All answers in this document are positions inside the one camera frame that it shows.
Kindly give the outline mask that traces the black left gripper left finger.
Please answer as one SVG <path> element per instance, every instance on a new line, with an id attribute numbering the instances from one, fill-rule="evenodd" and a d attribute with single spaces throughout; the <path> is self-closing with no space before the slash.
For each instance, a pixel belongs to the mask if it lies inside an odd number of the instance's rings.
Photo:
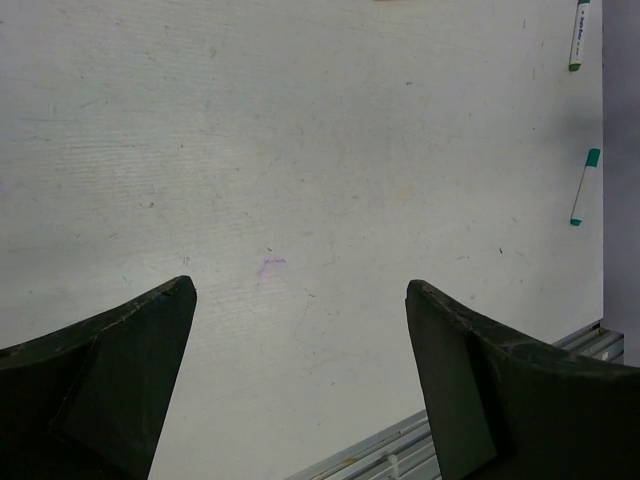
<path id="1" fill-rule="evenodd" d="M 179 276 L 2 349 L 2 478 L 148 478 L 195 308 Z"/>

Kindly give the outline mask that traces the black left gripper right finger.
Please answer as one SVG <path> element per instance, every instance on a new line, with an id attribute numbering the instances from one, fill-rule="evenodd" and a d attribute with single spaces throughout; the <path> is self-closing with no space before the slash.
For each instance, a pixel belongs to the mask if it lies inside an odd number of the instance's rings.
<path id="1" fill-rule="evenodd" d="M 426 412 L 475 419 L 496 455 L 462 479 L 635 479 L 639 371 L 549 345 L 414 280 L 406 314 Z"/>

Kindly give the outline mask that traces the teal capped white marker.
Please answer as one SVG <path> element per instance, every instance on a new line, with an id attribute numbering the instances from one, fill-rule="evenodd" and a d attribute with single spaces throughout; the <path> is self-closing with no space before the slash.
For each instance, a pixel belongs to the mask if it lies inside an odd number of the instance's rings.
<path id="1" fill-rule="evenodd" d="M 588 209 L 588 201 L 597 180 L 600 157 L 601 150 L 597 148 L 590 149 L 587 154 L 581 181 L 570 216 L 571 226 L 580 226 L 585 219 L 586 211 Z"/>

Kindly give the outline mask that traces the green capped white marker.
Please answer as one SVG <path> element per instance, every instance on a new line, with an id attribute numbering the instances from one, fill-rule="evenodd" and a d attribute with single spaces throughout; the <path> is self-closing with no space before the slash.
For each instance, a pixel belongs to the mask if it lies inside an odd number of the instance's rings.
<path id="1" fill-rule="evenodd" d="M 568 63 L 569 72 L 577 72 L 582 66 L 590 5 L 590 0 L 579 0 L 577 2 Z"/>

